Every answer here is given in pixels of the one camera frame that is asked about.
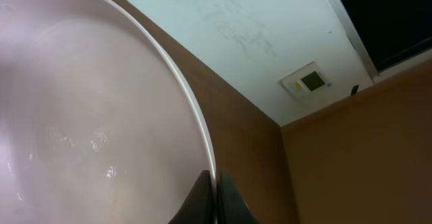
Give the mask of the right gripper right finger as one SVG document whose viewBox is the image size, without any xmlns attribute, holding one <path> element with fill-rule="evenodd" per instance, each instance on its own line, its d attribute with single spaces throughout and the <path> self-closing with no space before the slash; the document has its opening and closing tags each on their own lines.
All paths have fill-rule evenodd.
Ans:
<svg viewBox="0 0 432 224">
<path fill-rule="evenodd" d="M 221 173 L 217 184 L 218 224 L 259 224 L 243 199 L 233 178 Z"/>
</svg>

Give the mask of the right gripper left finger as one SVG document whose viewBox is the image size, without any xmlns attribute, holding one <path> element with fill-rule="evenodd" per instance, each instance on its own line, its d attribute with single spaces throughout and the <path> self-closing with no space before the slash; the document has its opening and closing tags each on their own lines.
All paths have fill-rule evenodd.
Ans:
<svg viewBox="0 0 432 224">
<path fill-rule="evenodd" d="M 213 188 L 208 170 L 200 173 L 169 224 L 213 224 Z"/>
</svg>

